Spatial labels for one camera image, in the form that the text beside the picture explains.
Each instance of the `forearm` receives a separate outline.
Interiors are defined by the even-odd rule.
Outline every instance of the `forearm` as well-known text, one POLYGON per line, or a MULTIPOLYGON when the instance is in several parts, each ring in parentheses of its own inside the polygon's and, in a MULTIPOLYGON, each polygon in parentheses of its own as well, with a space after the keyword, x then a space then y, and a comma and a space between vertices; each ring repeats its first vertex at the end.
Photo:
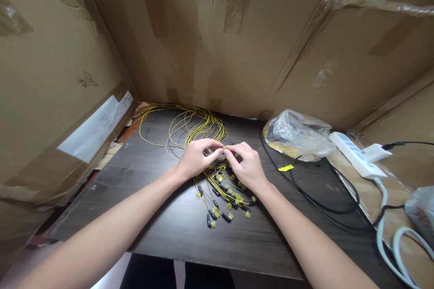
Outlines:
POLYGON ((18 288, 90 288, 119 260, 184 181, 175 169, 169 170, 67 240, 18 288))
POLYGON ((285 236, 315 289, 378 288, 316 225, 270 183, 258 197, 285 236))

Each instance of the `white label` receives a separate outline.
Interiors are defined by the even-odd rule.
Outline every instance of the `white label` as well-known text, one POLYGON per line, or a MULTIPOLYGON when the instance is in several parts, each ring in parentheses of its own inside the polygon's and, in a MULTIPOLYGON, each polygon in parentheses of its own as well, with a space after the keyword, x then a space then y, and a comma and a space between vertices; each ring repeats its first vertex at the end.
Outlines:
POLYGON ((131 103, 132 97, 128 91, 120 102, 112 95, 57 149, 89 163, 127 112, 131 103))

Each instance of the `black cable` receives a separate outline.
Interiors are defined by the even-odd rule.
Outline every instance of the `black cable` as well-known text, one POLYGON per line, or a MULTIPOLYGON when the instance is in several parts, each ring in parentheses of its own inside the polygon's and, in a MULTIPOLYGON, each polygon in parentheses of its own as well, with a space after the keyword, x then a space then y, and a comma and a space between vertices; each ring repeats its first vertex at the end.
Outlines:
POLYGON ((426 145, 434 145, 434 143, 432 143, 432 142, 424 142, 424 141, 397 141, 397 142, 394 142, 394 143, 391 143, 391 144, 385 144, 384 146, 382 146, 382 148, 384 150, 390 150, 393 147, 405 145, 407 143, 416 143, 416 144, 422 144, 422 145, 424 145, 424 144, 426 144, 426 145))
MULTIPOLYGON (((277 168, 277 169, 279 169, 279 166, 276 164, 276 162, 274 161, 274 159, 273 159, 273 157, 271 157, 271 154, 270 154, 270 152, 268 151, 268 149, 267 149, 267 144, 265 143, 265 139, 264 139, 264 136, 263 136, 263 133, 261 132, 261 135, 260 135, 260 137, 261 137, 261 142, 262 142, 262 145, 264 146, 264 149, 265 149, 265 151, 267 152, 267 154, 268 154, 268 156, 270 157, 270 159, 271 159, 271 161, 273 162, 273 164, 275 165, 275 167, 277 168)), ((300 158, 301 156, 298 156, 295 160, 294 160, 294 162, 293 162, 293 164, 292 165, 294 165, 296 162, 297 162, 297 160, 299 160, 299 158, 300 158)), ((342 222, 340 222, 340 221, 338 221, 337 219, 335 219, 334 217, 332 217, 330 214, 328 214, 326 211, 328 211, 328 212, 331 212, 331 213, 335 213, 335 214, 350 214, 350 213, 352 213, 352 212, 354 212, 355 210, 357 210, 358 208, 359 208, 359 205, 360 205, 360 196, 359 196, 359 193, 358 193, 358 191, 357 191, 357 189, 355 188, 355 186, 354 186, 354 184, 353 183, 351 183, 346 177, 345 177, 345 175, 343 175, 341 172, 340 172, 340 170, 338 170, 336 167, 334 167, 328 160, 326 160, 326 159, 324 159, 323 158, 323 161, 325 161, 327 164, 329 164, 332 168, 333 168, 333 170, 335 171, 335 172, 337 172, 339 175, 341 175, 348 183, 349 183, 349 185, 351 186, 351 188, 354 190, 354 192, 355 192, 355 195, 356 195, 356 202, 355 202, 355 205, 353 205, 351 208, 348 208, 348 209, 346 209, 346 210, 343 210, 343 211, 340 211, 340 210, 334 210, 334 209, 331 209, 331 208, 329 208, 329 207, 327 207, 327 206, 324 206, 323 204, 321 204, 321 203, 319 203, 318 201, 316 201, 315 199, 313 199, 310 195, 308 195, 299 185, 298 185, 298 183, 297 183, 297 181, 296 181, 296 179, 295 179, 295 177, 294 177, 294 173, 293 173, 293 169, 291 169, 291 176, 292 176, 292 179, 290 179, 284 172, 281 172, 281 174, 283 175, 283 176, 285 176, 285 178, 302 194, 302 195, 304 195, 305 197, 306 197, 306 199, 310 202, 310 203, 312 203, 313 205, 314 205, 314 207, 318 210, 318 211, 320 211, 325 217, 327 217, 327 218, 329 218, 330 220, 332 220, 333 222, 335 222, 336 224, 338 224, 338 225, 340 225, 340 226, 342 226, 342 227, 344 227, 344 228, 347 228, 347 229, 350 229, 350 230, 353 230, 353 231, 362 231, 362 232, 370 232, 370 231, 372 231, 372 230, 374 230, 374 227, 376 227, 377 225, 378 225, 378 223, 380 222, 380 220, 383 218, 383 216, 384 216, 384 213, 385 213, 385 211, 387 210, 387 209, 401 209, 401 208, 404 208, 404 205, 399 205, 399 206, 394 206, 394 205, 385 205, 385 206, 383 206, 382 207, 382 209, 381 209, 381 211, 380 211, 380 214, 379 214, 379 216, 377 217, 377 219, 374 221, 374 223, 373 224, 369 224, 367 227, 352 227, 352 226, 348 226, 348 225, 346 225, 346 224, 344 224, 344 223, 342 223, 342 222)))

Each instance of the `yellow connector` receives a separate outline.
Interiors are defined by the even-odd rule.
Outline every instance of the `yellow connector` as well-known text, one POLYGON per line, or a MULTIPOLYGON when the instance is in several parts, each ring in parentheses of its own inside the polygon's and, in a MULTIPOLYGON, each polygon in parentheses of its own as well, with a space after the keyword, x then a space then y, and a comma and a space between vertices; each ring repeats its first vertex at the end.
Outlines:
POLYGON ((217 218, 220 217, 220 212, 218 211, 217 207, 214 207, 214 208, 212 209, 212 213, 214 213, 214 214, 216 215, 217 218))

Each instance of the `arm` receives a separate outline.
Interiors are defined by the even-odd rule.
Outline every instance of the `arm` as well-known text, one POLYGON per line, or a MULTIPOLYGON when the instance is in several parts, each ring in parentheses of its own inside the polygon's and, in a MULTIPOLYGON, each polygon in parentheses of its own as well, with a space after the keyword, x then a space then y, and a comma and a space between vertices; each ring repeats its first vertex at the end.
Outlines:
POLYGON ((222 153, 212 139, 191 142, 178 165, 92 221, 18 285, 27 288, 90 288, 119 260, 164 201, 222 153), (205 148, 215 149, 205 157, 205 148))
POLYGON ((326 234, 298 211, 265 177, 259 155, 247 143, 224 153, 238 179, 266 207, 315 289, 373 289, 375 283, 326 234), (231 151, 242 157, 239 163, 231 151))

